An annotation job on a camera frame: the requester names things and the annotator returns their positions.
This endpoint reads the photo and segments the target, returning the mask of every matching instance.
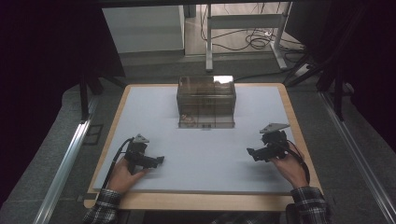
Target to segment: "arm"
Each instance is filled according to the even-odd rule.
[[[106,189],[101,189],[96,204],[85,217],[84,223],[117,223],[117,210],[122,194],[128,191],[148,170],[142,170],[134,175],[128,171],[128,161],[122,158],[114,166]]]
[[[293,144],[290,144],[290,149],[298,152]],[[290,154],[282,160],[273,158],[271,162],[293,186],[291,196],[299,212],[301,223],[332,223],[329,205],[319,189],[309,187],[303,166]]]

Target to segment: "person's left hand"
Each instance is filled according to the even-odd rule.
[[[107,188],[123,194],[148,172],[149,169],[143,169],[131,175],[128,171],[128,161],[121,158],[114,166]]]

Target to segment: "gray floor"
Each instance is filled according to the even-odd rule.
[[[123,55],[127,77],[120,80],[125,83],[177,83],[179,76],[206,74],[203,57],[168,55],[161,59],[161,55],[157,55],[155,59],[149,60],[150,55],[146,55],[146,60],[141,57],[141,63],[131,63],[134,56]],[[217,55],[212,75],[233,75],[238,78],[273,72],[279,71],[271,54]],[[270,74],[240,82],[281,82],[284,78],[284,74]],[[288,93],[325,197],[332,206],[334,223],[388,223],[315,89],[317,79],[311,77],[294,88],[288,88]],[[86,144],[78,153],[50,223],[80,223],[86,212],[80,196],[85,194],[90,184],[122,95],[120,87],[105,79],[101,81],[105,91],[97,96],[99,104],[92,120],[92,133],[98,126],[102,126],[103,130],[97,144],[94,143],[95,136],[85,138]],[[344,113],[346,125],[357,139],[362,153],[390,198],[395,201],[396,179],[392,174],[396,168],[395,154],[347,98],[344,100]],[[79,92],[78,87],[75,87],[64,94],[63,107],[57,120],[1,209],[0,223],[33,222],[78,126],[79,116]],[[129,221],[140,223],[143,214],[133,213]]]

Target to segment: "plastic storage box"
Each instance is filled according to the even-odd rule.
[[[232,76],[181,77],[179,128],[233,128],[236,94]]]

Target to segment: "plaid sleeve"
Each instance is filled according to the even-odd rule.
[[[319,189],[312,187],[294,189],[291,191],[291,196],[302,223],[332,223],[330,207]]]
[[[117,209],[121,194],[110,189],[101,189],[96,204],[82,219],[84,223],[103,224],[117,223]]]

